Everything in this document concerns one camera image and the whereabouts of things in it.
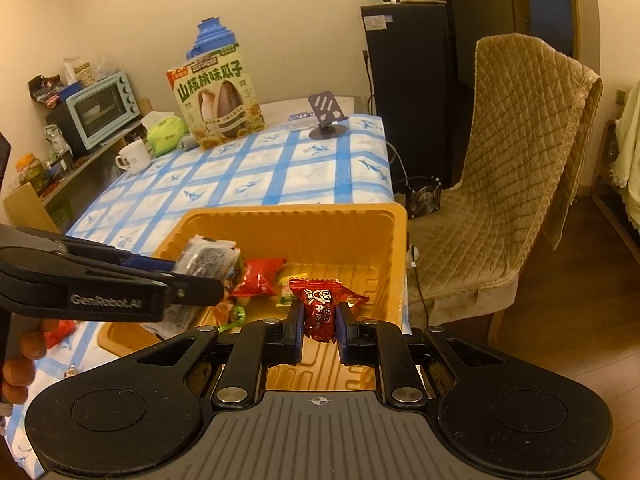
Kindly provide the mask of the left hand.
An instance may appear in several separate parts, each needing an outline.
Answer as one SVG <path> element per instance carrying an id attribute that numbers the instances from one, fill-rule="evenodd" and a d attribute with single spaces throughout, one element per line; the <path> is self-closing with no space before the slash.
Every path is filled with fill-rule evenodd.
<path id="1" fill-rule="evenodd" d="M 58 328 L 58 320 L 43 320 L 36 330 L 26 332 L 20 339 L 20 354 L 2 365 L 2 401 L 23 404 L 28 387 L 35 379 L 35 362 L 47 353 L 44 335 Z"/>

